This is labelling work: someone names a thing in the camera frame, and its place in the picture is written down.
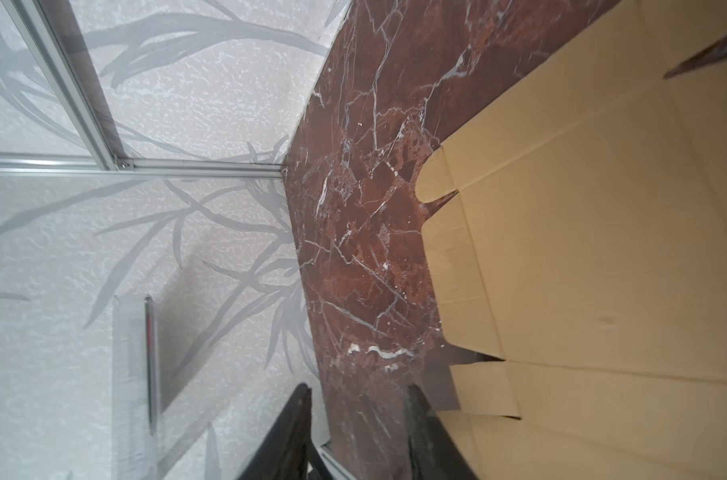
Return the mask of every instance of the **leaf pattern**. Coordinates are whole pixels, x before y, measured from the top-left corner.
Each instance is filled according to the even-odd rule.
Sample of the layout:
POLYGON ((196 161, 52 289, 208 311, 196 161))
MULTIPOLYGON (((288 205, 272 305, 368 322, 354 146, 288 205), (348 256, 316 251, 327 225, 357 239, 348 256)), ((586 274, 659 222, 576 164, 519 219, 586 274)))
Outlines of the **leaf pattern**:
POLYGON ((275 309, 275 313, 272 314, 272 328, 270 328, 270 343, 267 345, 267 359, 265 361, 265 367, 270 365, 270 359, 275 353, 275 349, 278 346, 278 338, 282 332, 283 314, 286 312, 286 301, 283 299, 278 303, 278 307, 275 309))
POLYGON ((268 306, 271 306, 279 298, 281 298, 281 296, 282 292, 265 293, 258 299, 244 306, 241 310, 238 311, 238 313, 233 315, 233 318, 231 318, 225 326, 223 326, 218 332, 216 332, 214 337, 211 339, 211 343, 216 343, 222 340, 222 337, 229 333, 231 330, 233 330, 235 326, 237 326, 250 316, 256 315, 262 310, 265 310, 268 306))
POLYGON ((172 376, 179 375, 179 373, 193 360, 193 358, 195 358, 195 355, 197 355, 198 352, 204 349, 211 337, 213 337, 216 333, 216 330, 219 328, 219 325, 222 323, 222 319, 224 319, 224 316, 227 314, 228 310, 233 308, 233 305, 235 305, 238 297, 241 293, 243 293, 246 287, 247 285, 242 284, 237 286, 232 292, 230 292, 230 295, 222 303, 219 310, 216 312, 216 315, 214 315, 214 319, 211 321, 211 323, 209 323, 204 331, 199 333, 198 336, 195 337, 195 340, 193 340, 192 344, 190 344, 190 348, 187 349, 187 352, 184 354, 182 361, 174 369, 172 376))
POLYGON ((104 235, 108 234, 110 232, 117 232, 119 230, 125 230, 127 228, 131 228, 132 226, 137 225, 144 225, 149 224, 151 222, 159 221, 159 220, 168 220, 170 218, 175 217, 177 214, 182 212, 183 210, 175 210, 172 212, 160 212, 159 214, 150 214, 145 216, 140 216, 138 218, 132 218, 131 220, 126 220, 125 222, 118 222, 115 225, 109 226, 107 228, 103 228, 94 236, 104 235))
POLYGON ((174 246, 174 258, 176 264, 182 269, 182 227, 184 226, 184 219, 186 216, 179 216, 176 218, 174 223, 174 234, 171 237, 172 244, 174 246))
POLYGON ((30 299, 24 295, 18 293, 0 292, 0 300, 21 300, 23 302, 29 302, 30 299))
POLYGON ((206 471, 204 480, 222 480, 219 448, 216 446, 216 430, 209 424, 206 428, 206 471))
MULTIPOLYGON (((243 21, 216 0, 201 1, 215 8, 225 18, 191 12, 157 12, 133 22, 87 32, 82 36, 61 34, 60 41, 69 54, 83 52, 86 45, 90 50, 102 47, 120 49, 119 53, 99 72, 101 77, 111 76, 112 88, 120 87, 138 74, 174 64, 224 42, 251 40, 282 44, 321 57, 326 57, 329 52, 328 47, 295 32, 243 21)), ((332 7, 326 26, 347 7, 348 3, 349 0, 338 0, 332 7)), ((31 63, 29 51, 12 50, 1 31, 0 96, 38 126, 69 144, 84 148, 83 141, 72 125, 69 122, 62 124, 55 120, 48 113, 50 109, 42 108, 42 104, 39 103, 42 101, 43 104, 59 104, 59 100, 51 91, 47 80, 39 73, 34 63, 31 63)), ((147 137, 136 129, 114 120, 107 111, 96 108, 95 113, 102 124, 115 126, 117 131, 106 129, 108 140, 110 144, 120 145, 129 158, 142 157, 129 145, 130 143, 146 143, 188 158, 215 160, 166 141, 147 137)), ((279 164, 282 159, 278 156, 278 150, 287 139, 288 135, 284 135, 272 150, 263 152, 257 152, 251 142, 246 142, 247 154, 218 160, 279 164)))
POLYGON ((42 216, 58 212, 64 208, 67 208, 68 206, 80 204, 81 202, 92 200, 94 198, 110 197, 111 195, 118 194, 131 187, 136 187, 137 185, 144 182, 145 180, 128 180, 125 182, 118 182, 116 184, 110 184, 105 187, 99 187, 77 195, 73 195, 72 197, 65 198, 64 200, 60 200, 58 202, 53 202, 49 205, 25 210, 24 212, 12 216, 0 225, 0 236, 12 230, 16 230, 17 228, 22 228, 23 226, 30 224, 31 222, 37 220, 38 218, 41 218, 42 216))
POLYGON ((166 183, 166 186, 169 187, 169 190, 173 191, 177 197, 180 197, 182 201, 184 201, 186 204, 194 207, 196 210, 201 212, 203 215, 206 216, 209 220, 215 222, 216 224, 226 226, 227 228, 231 228, 233 230, 238 230, 240 232, 265 232, 268 234, 285 234, 286 232, 284 230, 279 230, 275 226, 272 225, 265 225, 265 224, 245 224, 243 222, 239 222, 237 220, 233 220, 231 218, 227 218, 224 215, 221 214, 215 214, 199 202, 195 201, 193 197, 188 195, 184 190, 181 188, 176 187, 174 184, 172 184, 169 180, 164 180, 164 183, 166 183))
POLYGON ((91 323, 97 320, 97 317, 108 305, 110 299, 118 290, 120 282, 122 282, 123 279, 126 278, 129 271, 131 270, 131 267, 134 265, 134 262, 137 261, 139 255, 145 248, 147 248, 147 245, 150 244, 153 238, 155 238, 155 236, 158 235, 158 233, 163 230, 166 225, 168 225, 170 221, 171 218, 157 221, 153 226, 150 227, 147 233, 143 235, 134 246, 131 247, 131 250, 129 250, 128 253, 123 258, 121 258, 117 264, 115 264, 113 270, 110 272, 110 275, 108 275, 108 279, 104 282, 104 285, 102 285, 102 288, 97 294, 97 300, 91 307, 91 313, 88 316, 88 321, 86 322, 86 325, 84 325, 84 328, 88 328, 91 323))

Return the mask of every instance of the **marble veining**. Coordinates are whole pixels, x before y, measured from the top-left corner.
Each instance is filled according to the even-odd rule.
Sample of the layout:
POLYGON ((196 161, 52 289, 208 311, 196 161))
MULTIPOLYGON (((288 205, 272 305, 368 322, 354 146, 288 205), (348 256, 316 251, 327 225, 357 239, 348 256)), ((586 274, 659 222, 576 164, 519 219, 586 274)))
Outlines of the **marble veining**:
POLYGON ((286 157, 284 180, 334 455, 407 478, 405 388, 458 408, 416 177, 440 142, 616 3, 359 0, 286 157))

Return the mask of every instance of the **cardboard box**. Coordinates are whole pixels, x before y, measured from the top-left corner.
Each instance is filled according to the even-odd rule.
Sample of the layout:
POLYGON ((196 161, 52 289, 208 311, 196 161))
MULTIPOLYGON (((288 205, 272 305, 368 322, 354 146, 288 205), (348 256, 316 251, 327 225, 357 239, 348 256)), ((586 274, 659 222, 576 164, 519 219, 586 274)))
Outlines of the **cardboard box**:
POLYGON ((727 61, 663 79, 726 34, 727 0, 624 0, 419 173, 459 191, 445 338, 504 360, 452 368, 480 477, 727 478, 727 61))

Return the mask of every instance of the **bamboo leaf design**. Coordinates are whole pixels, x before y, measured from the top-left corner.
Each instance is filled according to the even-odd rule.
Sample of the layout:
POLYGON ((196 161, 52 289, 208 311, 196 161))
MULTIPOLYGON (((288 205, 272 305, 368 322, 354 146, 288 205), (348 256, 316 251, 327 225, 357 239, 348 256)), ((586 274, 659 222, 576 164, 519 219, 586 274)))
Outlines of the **bamboo leaf design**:
POLYGON ((216 445, 216 431, 211 424, 206 428, 206 471, 204 480, 222 480, 219 448, 216 445))
POLYGON ((219 325, 222 323, 222 319, 224 319, 227 311, 233 307, 235 302, 238 300, 238 297, 240 297, 240 294, 243 293, 247 286, 248 285, 246 283, 242 283, 241 285, 235 287, 232 292, 230 292, 230 295, 227 296, 224 303, 222 303, 219 310, 216 312, 216 315, 214 315, 214 319, 211 321, 211 323, 206 326, 204 331, 198 333, 198 335, 195 337, 195 340, 193 340, 193 342, 190 344, 190 348, 187 349, 184 357, 182 358, 182 361, 179 363, 176 369, 174 369, 174 372, 172 372, 172 376, 177 376, 195 358, 195 355, 197 355, 198 352, 204 349, 206 343, 216 333, 216 329, 219 328, 219 325))
POLYGON ((128 253, 123 258, 121 258, 117 264, 115 264, 113 270, 110 272, 110 275, 108 275, 108 279, 104 282, 104 285, 102 285, 102 288, 99 290, 97 300, 91 307, 91 313, 88 316, 88 321, 86 322, 86 325, 84 325, 84 328, 88 328, 88 326, 93 321, 95 321, 97 317, 102 313, 104 308, 110 302, 110 298, 112 298, 116 290, 118 290, 120 283, 128 275, 131 267, 134 265, 134 262, 137 261, 139 255, 142 253, 142 251, 144 251, 145 248, 147 248, 147 245, 150 244, 150 241, 153 240, 153 238, 155 238, 155 236, 158 235, 158 233, 163 230, 166 225, 168 225, 169 222, 171 222, 171 218, 158 220, 155 225, 150 227, 147 233, 143 235, 134 246, 131 247, 131 250, 129 250, 128 253))
POLYGON ((283 274, 284 277, 292 276, 293 274, 296 274, 300 271, 300 264, 296 264, 292 266, 291 268, 287 269, 286 272, 283 274))
POLYGON ((267 344, 265 368, 270 365, 270 360, 272 360, 272 355, 275 353, 275 348, 278 345, 278 338, 280 337, 280 333, 282 331, 281 323, 283 322, 284 312, 286 312, 287 300, 288 299, 283 299, 283 301, 278 304, 278 307, 276 307, 275 313, 272 314, 272 325, 270 326, 270 342, 267 344))
POLYGON ((182 270, 182 227, 184 226, 184 219, 186 216, 178 216, 176 223, 174 224, 174 234, 171 237, 171 243, 174 248, 174 258, 176 264, 182 270))
POLYGON ((255 164, 259 159, 256 157, 256 149, 250 141, 246 142, 246 147, 249 149, 249 155, 251 156, 251 163, 255 164))
POLYGON ((258 272, 256 272, 256 276, 262 276, 264 274, 269 274, 270 272, 273 272, 275 270, 290 269, 296 265, 297 265, 296 259, 279 258, 277 260, 273 260, 269 264, 266 264, 264 266, 264 268, 262 268, 262 270, 259 270, 258 272))
MULTIPOLYGON (((318 376, 318 369, 314 360, 315 356, 314 354, 310 353, 312 351, 312 337, 304 329, 302 323, 292 321, 291 318, 292 313, 302 311, 302 284, 298 280, 297 282, 293 283, 289 288, 290 293, 288 297, 282 302, 282 305, 280 305, 278 309, 276 309, 276 314, 272 318, 270 341, 273 342, 273 337, 275 337, 275 341, 277 341, 278 336, 282 336, 284 343, 284 352, 286 353, 286 356, 288 358, 286 340, 288 339, 288 335, 291 334, 300 349, 302 361, 305 363, 308 370, 310 370, 313 375, 318 376)), ((270 364, 270 360, 272 360, 272 356, 274 353, 274 346, 272 349, 268 347, 265 367, 270 364)))
POLYGON ((284 229, 291 230, 289 224, 286 223, 281 214, 281 202, 278 201, 280 196, 270 194, 267 190, 262 188, 261 183, 259 182, 249 183, 246 188, 249 190, 251 197, 256 200, 262 208, 270 212, 276 222, 278 222, 284 229))
POLYGON ((30 299, 24 295, 18 293, 0 292, 0 300, 21 300, 23 302, 29 302, 30 299))
POLYGON ((280 147, 286 143, 286 140, 289 139, 288 135, 283 135, 281 138, 278 139, 278 141, 273 145, 272 147, 272 162, 273 164, 281 164, 283 158, 278 158, 278 151, 280 150, 280 147))
MULTIPOLYGON (((134 22, 121 24, 112 28, 92 31, 79 36, 63 35, 60 39, 64 49, 69 54, 82 52, 84 45, 89 48, 107 46, 123 46, 118 56, 106 65, 101 75, 112 74, 110 84, 116 87, 137 74, 179 62, 206 48, 216 44, 243 39, 252 39, 264 42, 284 44, 299 48, 306 52, 326 56, 329 48, 315 43, 308 38, 294 32, 271 28, 250 22, 244 22, 232 11, 228 10, 216 0, 202 0, 212 6, 226 18, 215 18, 204 14, 189 12, 164 12, 148 15, 134 22)), ((42 99, 52 104, 58 104, 48 82, 35 70, 32 56, 27 49, 14 51, 3 38, 0 32, 0 96, 13 108, 23 113, 25 117, 58 136, 70 144, 84 148, 83 141, 69 124, 60 124, 46 111, 36 105, 32 98, 42 99), (15 77, 22 74, 23 80, 29 81, 38 88, 20 81, 15 77)), ((99 120, 105 120, 107 115, 95 111, 99 120)), ((128 125, 109 118, 110 122, 120 130, 121 143, 126 153, 137 158, 141 155, 133 149, 126 140, 153 144, 166 151, 183 154, 189 158, 212 160, 208 157, 185 151, 176 145, 154 140, 141 134, 128 125)), ((269 159, 269 163, 276 163, 277 149, 288 136, 272 150, 257 153, 257 156, 269 159)), ((253 153, 239 155, 222 160, 249 161, 253 153)))
POLYGON ((230 278, 234 278, 235 280, 239 280, 243 282, 246 286, 250 286, 254 290, 260 293, 272 293, 277 292, 278 290, 283 290, 286 287, 282 285, 273 285, 272 283, 262 283, 260 282, 256 277, 257 275, 254 275, 251 271, 247 272, 238 272, 235 270, 228 270, 226 268, 222 268, 221 266, 216 266, 213 264, 209 264, 204 260, 204 264, 217 272, 218 274, 227 275, 230 278))
POLYGON ((167 220, 169 218, 173 218, 173 217, 177 216, 178 214, 180 214, 182 212, 185 212, 185 210, 186 209, 174 210, 171 212, 160 212, 159 214, 151 214, 151 215, 140 216, 139 218, 132 218, 131 220, 126 220, 125 222, 118 222, 117 224, 115 224, 113 226, 103 228, 102 230, 100 230, 96 234, 94 234, 94 236, 104 235, 104 234, 108 234, 110 232, 115 232, 118 230, 131 228, 132 226, 149 224, 150 222, 155 222, 158 220, 167 220))
POLYGON ((200 199, 200 204, 205 205, 214 200, 215 198, 221 197, 224 194, 229 194, 230 192, 237 192, 238 190, 243 190, 246 188, 246 185, 237 185, 235 187, 227 187, 219 189, 215 192, 212 192, 208 194, 206 197, 203 197, 200 199))
MULTIPOLYGON (((281 239, 275 239, 272 242, 270 242, 269 245, 265 247, 264 250, 262 250, 262 253, 257 255, 254 259, 254 263, 251 265, 251 268, 249 269, 249 272, 253 273, 256 272, 257 269, 259 269, 262 264, 267 262, 267 259, 270 258, 270 255, 275 254, 278 251, 278 248, 283 245, 283 242, 281 239)), ((235 270, 228 270, 226 268, 222 268, 221 266, 215 266, 212 264, 208 264, 207 262, 204 262, 205 264, 209 265, 212 270, 215 270, 216 272, 219 272, 220 274, 228 275, 233 277, 236 280, 241 280, 244 277, 240 275, 239 272, 236 272, 235 270)))
POLYGON ((291 374, 293 375, 294 368, 291 366, 291 356, 289 356, 289 344, 288 344, 288 341, 286 340, 286 331, 285 330, 282 331, 281 336, 283 337, 283 355, 286 356, 286 364, 289 366, 289 372, 291 372, 291 374))
POLYGON ((273 293, 266 293, 262 295, 260 298, 254 300, 253 302, 249 303, 248 305, 244 306, 243 309, 241 309, 238 313, 236 313, 233 318, 230 319, 229 322, 225 326, 222 327, 222 329, 218 332, 216 332, 216 335, 214 335, 214 338, 211 339, 211 343, 215 344, 219 342, 222 337, 224 337, 227 333, 229 333, 231 330, 235 328, 236 325, 243 322, 245 319, 249 318, 250 316, 256 315, 257 313, 265 310, 267 307, 271 306, 273 303, 275 303, 281 296, 283 292, 273 292, 273 293))
POLYGON ((285 230, 280 230, 272 225, 245 224, 243 222, 227 218, 224 215, 215 214, 214 212, 203 206, 201 203, 196 201, 195 198, 191 197, 187 192, 172 184, 169 180, 164 180, 164 183, 166 183, 166 186, 169 188, 169 190, 173 191, 177 197, 180 197, 182 201, 184 201, 186 204, 195 207, 196 210, 201 212, 209 220, 215 222, 215 224, 219 224, 232 230, 237 230, 239 232, 265 232, 268 234, 277 234, 280 236, 286 235, 285 230))
POLYGON ((53 202, 49 205, 25 210, 24 212, 12 216, 0 225, 0 236, 7 232, 10 232, 11 230, 15 230, 17 228, 28 225, 32 221, 44 215, 52 214, 53 212, 62 210, 63 208, 67 208, 71 205, 80 204, 80 202, 85 202, 86 200, 110 197, 111 195, 115 195, 131 187, 136 187, 143 182, 145 182, 145 180, 128 180, 124 182, 118 182, 116 184, 110 184, 105 187, 99 187, 77 195, 73 195, 72 197, 65 198, 64 200, 60 200, 58 202, 53 202))
POLYGON ((342 10, 344 10, 349 4, 350 0, 336 0, 334 5, 331 5, 331 11, 329 12, 329 16, 326 18, 326 23, 324 23, 323 26, 328 27, 331 22, 334 21, 334 18, 338 17, 342 10))

